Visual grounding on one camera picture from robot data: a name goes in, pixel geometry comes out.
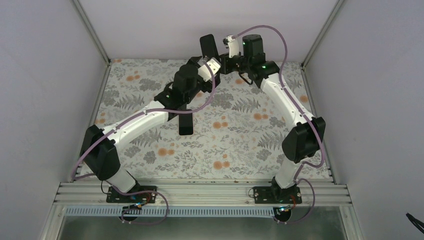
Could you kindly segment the phone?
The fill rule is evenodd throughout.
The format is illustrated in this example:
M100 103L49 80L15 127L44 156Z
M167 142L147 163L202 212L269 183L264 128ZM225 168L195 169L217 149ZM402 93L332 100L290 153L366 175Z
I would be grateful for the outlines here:
M194 134L194 117L192 113L178 116L178 134L180 136L191 136Z

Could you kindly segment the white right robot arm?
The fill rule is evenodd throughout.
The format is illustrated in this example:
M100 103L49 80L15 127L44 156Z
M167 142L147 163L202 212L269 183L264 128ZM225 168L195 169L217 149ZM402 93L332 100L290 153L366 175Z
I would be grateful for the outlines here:
M259 34L243 36L242 44L235 35L228 35L223 44L228 53L220 55L221 73L247 74L245 82L255 84L272 100L290 129L281 143L285 159L270 186L265 187L264 196L268 201L282 204L298 194L297 178L309 159L321 150L326 122L302 106L287 86L282 68L266 60Z

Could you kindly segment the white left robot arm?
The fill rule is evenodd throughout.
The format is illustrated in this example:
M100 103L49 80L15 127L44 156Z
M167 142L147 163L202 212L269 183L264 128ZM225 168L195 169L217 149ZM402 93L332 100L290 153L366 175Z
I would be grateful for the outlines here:
M138 182L121 166L118 149L176 116L196 113L213 99L221 64L212 57L193 57L175 73L173 81L141 110L104 128L90 126L78 164L86 163L100 181L108 182L124 201L139 197Z

